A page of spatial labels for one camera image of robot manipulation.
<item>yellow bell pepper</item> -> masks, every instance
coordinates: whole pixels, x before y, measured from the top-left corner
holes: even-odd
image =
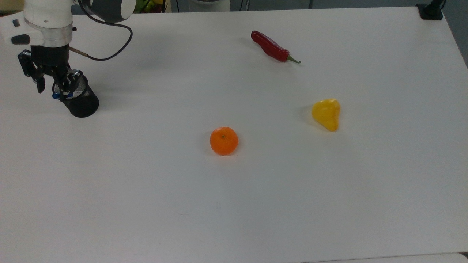
[[[336,99],[319,101],[312,107],[312,117],[327,130],[338,130],[338,118],[340,116],[340,103]]]

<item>red chili pepper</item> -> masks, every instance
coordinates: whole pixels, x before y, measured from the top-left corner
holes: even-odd
[[[276,42],[274,42],[271,38],[265,36],[264,34],[258,31],[252,31],[250,37],[260,45],[260,47],[265,51],[267,55],[273,57],[281,62],[286,62],[290,60],[295,63],[300,63],[289,55],[289,51],[280,47]]]

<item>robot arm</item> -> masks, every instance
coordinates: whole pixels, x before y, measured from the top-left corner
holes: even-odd
[[[82,8],[111,24],[129,18],[136,2],[136,0],[77,1]],[[23,12],[0,18],[0,33],[7,44],[31,46],[31,51],[24,50],[18,55],[18,59],[24,74],[37,84],[39,93],[45,90],[44,75],[49,75],[54,79],[52,97],[59,99],[74,116],[88,117],[99,107],[99,100],[89,87],[83,73],[71,69],[68,63],[71,50],[68,44],[72,40],[73,33],[71,6],[74,3],[76,0],[25,0]],[[125,46],[132,36],[131,29],[126,28],[131,34]]]
[[[105,22],[129,18],[136,0],[82,0],[82,6]],[[24,11],[0,19],[7,44],[61,47],[72,40],[71,6],[76,0],[25,0]]]

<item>black cable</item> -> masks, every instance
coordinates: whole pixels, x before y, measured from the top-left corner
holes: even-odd
[[[89,17],[91,20],[97,22],[97,23],[100,23],[100,24],[103,24],[103,25],[108,25],[108,26],[114,26],[114,27],[120,27],[120,28],[125,28],[125,29],[128,29],[128,31],[130,32],[130,36],[128,37],[128,40],[127,42],[124,44],[124,46],[119,49],[114,55],[108,57],[108,58],[94,58],[94,57],[91,57],[89,55],[86,55],[87,58],[90,58],[92,60],[96,60],[96,61],[106,61],[106,60],[109,60],[113,57],[115,57],[116,55],[118,55],[120,52],[122,52],[122,50],[124,50],[128,43],[130,43],[130,40],[132,40],[132,37],[133,37],[133,31],[131,28],[125,26],[125,25],[120,25],[120,24],[115,24],[115,23],[108,23],[108,22],[104,22],[104,21],[100,21],[98,19],[95,19],[94,17],[92,17],[86,10],[85,8],[83,7],[83,3],[81,2],[81,0],[78,0],[78,3],[80,4],[80,7],[81,7],[81,10],[85,13],[85,15],[87,17]]]
[[[145,8],[148,6],[149,1],[151,1],[151,0],[148,0],[148,2],[146,2],[145,6],[140,10],[140,14],[141,14],[141,13],[143,12],[143,10],[145,10]]]

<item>black mount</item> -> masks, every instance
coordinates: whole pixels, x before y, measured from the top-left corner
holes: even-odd
[[[59,48],[31,46],[18,55],[24,75],[37,84],[37,92],[45,90],[44,75],[54,79],[52,97],[59,99],[76,117],[88,117],[96,112],[99,100],[88,85],[83,72],[68,64],[68,45]]]
[[[442,15],[440,5],[443,1],[444,0],[433,0],[429,5],[416,4],[421,18],[424,20],[442,20],[444,15]]]

